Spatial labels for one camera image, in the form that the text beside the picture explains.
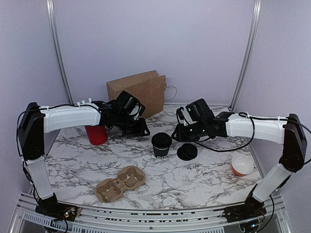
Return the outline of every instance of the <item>white bowl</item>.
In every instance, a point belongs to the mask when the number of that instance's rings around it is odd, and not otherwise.
[[[243,154],[236,154],[231,159],[231,168],[234,174],[245,176],[254,170],[253,161]]]

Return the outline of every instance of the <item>paper cup holder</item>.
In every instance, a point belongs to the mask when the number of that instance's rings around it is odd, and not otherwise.
[[[117,178],[106,179],[96,185],[95,194],[101,202],[112,202],[125,190],[141,186],[145,180],[145,173],[137,166],[127,166],[117,174]]]

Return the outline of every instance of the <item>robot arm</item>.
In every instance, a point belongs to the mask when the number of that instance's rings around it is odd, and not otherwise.
[[[304,165],[307,140],[302,127],[295,124],[300,123],[295,114],[267,118],[222,112],[214,116],[206,102],[200,99],[187,105],[185,110],[177,110],[177,116],[184,120],[184,124],[178,124],[172,134],[177,141],[195,142],[202,136],[251,138],[255,128],[254,138],[283,144],[279,163],[254,187],[245,204],[225,208],[224,216],[228,222],[260,216],[260,212],[266,213],[264,201]]]
[[[139,118],[145,107],[138,99],[123,91],[108,103],[91,101],[70,106],[48,107],[30,103],[17,130],[23,160],[23,170],[38,194],[36,211],[42,214],[67,216],[74,220],[76,209],[57,202],[44,163],[44,134],[76,126],[116,126],[124,135],[150,135],[145,119]]]

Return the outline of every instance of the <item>white wall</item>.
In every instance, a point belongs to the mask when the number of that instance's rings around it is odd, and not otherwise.
[[[263,1],[258,35],[237,111],[259,116],[296,113],[311,128],[311,1]],[[311,137],[308,135],[309,147]],[[282,146],[252,143],[265,173]],[[306,160],[311,158],[307,150]],[[281,195],[293,232],[310,232],[311,164],[293,174]]]
[[[106,81],[156,69],[172,101],[229,105],[246,49],[253,0],[55,0],[75,102],[107,100]],[[168,90],[167,98],[174,90]]]
[[[29,190],[16,149],[17,116],[32,101],[41,105],[67,101],[46,1],[0,0],[0,31],[0,228],[6,232],[20,193]]]

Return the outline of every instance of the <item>marble table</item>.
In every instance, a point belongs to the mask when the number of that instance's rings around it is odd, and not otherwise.
[[[249,148],[234,152],[213,152],[198,147],[198,156],[180,160],[173,140],[165,159],[156,159],[151,144],[157,132],[169,135],[177,124],[177,105],[165,105],[164,111],[146,120],[148,137],[109,137],[100,146],[88,141],[84,127],[62,129],[46,159],[46,168],[56,196],[61,201],[120,209],[188,209],[232,204],[244,201],[260,174],[254,171],[238,177],[231,170],[235,154],[252,155]],[[227,111],[212,106],[214,114]],[[205,142],[216,149],[230,149],[245,143],[243,138],[216,138]],[[135,165],[146,174],[145,185],[128,190],[112,203],[101,203],[95,186],[104,179],[115,178],[125,166]]]

